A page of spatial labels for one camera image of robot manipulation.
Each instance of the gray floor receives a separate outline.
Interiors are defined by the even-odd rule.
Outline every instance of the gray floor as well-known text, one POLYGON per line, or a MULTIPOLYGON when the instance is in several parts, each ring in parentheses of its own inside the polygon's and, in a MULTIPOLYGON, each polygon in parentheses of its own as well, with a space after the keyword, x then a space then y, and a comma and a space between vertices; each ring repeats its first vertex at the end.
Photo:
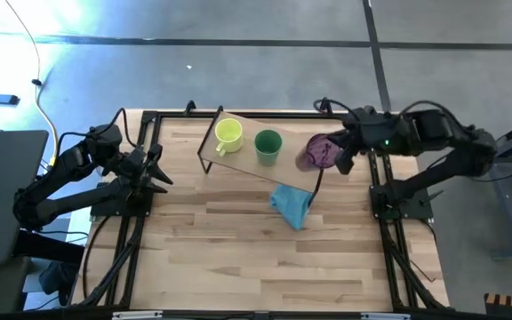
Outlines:
MULTIPOLYGON (((371 0, 381 41, 512 43, 512 0, 371 0)), ((195 39, 369 39, 360 0, 12 1, 37 34, 195 39)), ((0 32, 23 32, 0 2, 0 32)), ((323 96, 380 106, 369 48, 40 44, 41 105, 59 132, 106 123, 120 107, 309 109, 323 96)), ((393 110, 419 99, 443 103, 464 124, 495 136, 512 129, 512 51, 382 50, 393 110)), ((0 128, 40 129, 29 83, 29 43, 0 38, 0 128)), ((65 147, 74 140, 67 141, 65 147)), ((47 146, 45 159, 51 154, 47 146)), ((420 156, 421 167, 439 154, 420 156)), ((61 190, 91 188, 98 178, 61 190)), ((433 189, 438 250, 453 307, 484 312, 483 295, 512 295, 512 259, 490 253, 508 240, 492 186, 467 179, 433 189)))

